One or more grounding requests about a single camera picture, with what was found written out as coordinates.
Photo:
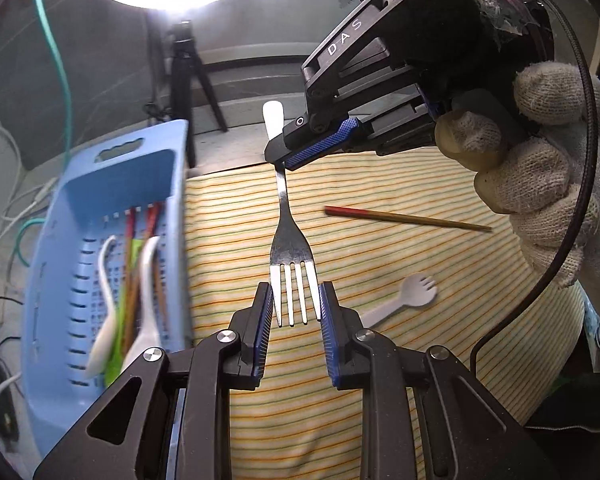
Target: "striped tablecloth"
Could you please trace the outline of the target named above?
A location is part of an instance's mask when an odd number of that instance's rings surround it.
[[[443,344],[466,364],[472,345],[536,280],[507,217],[478,199],[473,176],[436,148],[383,158],[333,155],[287,175],[292,213],[314,252],[318,279],[334,283],[340,304],[364,312],[396,294],[408,274],[425,272],[438,282],[435,303],[407,309],[379,330],[408,348]],[[327,204],[494,229],[481,233],[327,217],[322,212]],[[258,282],[269,280],[277,223],[276,180],[269,165],[188,181],[186,239],[196,342],[227,327],[235,310],[251,305]],[[480,380],[520,422],[541,402],[573,349],[582,312],[576,288],[550,287],[479,355]],[[361,392],[331,387],[315,316],[306,327],[273,329],[262,386],[232,392],[234,477],[358,478],[361,410]],[[422,476],[417,423],[414,436]]]

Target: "gloved finger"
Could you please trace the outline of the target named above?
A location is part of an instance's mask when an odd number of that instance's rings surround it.
[[[511,215],[509,221],[513,232],[522,240],[536,246],[557,249],[567,232],[573,217],[580,184],[571,184],[567,195],[539,211]],[[600,220],[600,207],[595,197],[589,200],[589,207],[576,238],[576,245],[583,246],[596,233]]]
[[[520,250],[529,266],[539,274],[547,270],[547,267],[549,267],[549,264],[554,259],[556,251],[556,249],[539,247],[523,241],[520,241]],[[567,259],[562,264],[552,283],[555,283],[560,288],[573,285],[576,282],[578,272],[582,268],[583,260],[584,252],[582,247],[575,246],[567,255]]]
[[[505,147],[498,125],[482,115],[455,110],[436,121],[440,152],[471,171],[494,168],[504,158]]]
[[[562,198],[569,172],[567,156],[534,137],[514,146],[498,167],[477,173],[474,188],[495,213],[527,214]]]
[[[600,80],[592,78],[600,133]],[[578,67],[547,61],[526,67],[513,84],[519,110],[541,124],[574,123],[585,115],[584,90]]]

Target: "white knit glove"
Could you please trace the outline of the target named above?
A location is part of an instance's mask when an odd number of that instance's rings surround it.
[[[593,83],[600,124],[600,81]],[[540,137],[506,152],[493,121],[451,112],[438,121],[436,142],[446,156],[478,171],[476,192],[494,212],[510,214],[526,261],[544,272],[571,221],[582,180],[586,125],[580,73],[556,62],[529,66],[518,74],[514,96],[520,111],[542,124]],[[600,140],[587,215],[554,283],[568,286],[576,280],[600,314]]]

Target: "blue plastic basket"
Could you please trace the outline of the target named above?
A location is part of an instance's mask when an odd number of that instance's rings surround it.
[[[186,122],[171,121],[108,140],[78,153],[59,182],[30,268],[22,336],[25,395],[42,456],[104,390],[102,376],[84,377],[106,316],[97,259],[115,234],[106,265],[118,302],[130,208],[139,207],[141,238],[148,206],[162,203],[156,231],[168,320],[157,313],[158,326],[168,351],[191,345],[182,229],[185,138]]]

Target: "black tripod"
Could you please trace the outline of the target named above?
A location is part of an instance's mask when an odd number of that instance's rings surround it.
[[[187,162],[190,168],[196,166],[196,146],[193,138],[193,113],[191,111],[191,79],[196,76],[211,105],[218,126],[223,132],[228,130],[218,99],[211,86],[205,66],[196,49],[196,40],[191,31],[191,22],[180,22],[173,31],[173,61],[171,63],[171,119],[184,119],[187,126]]]

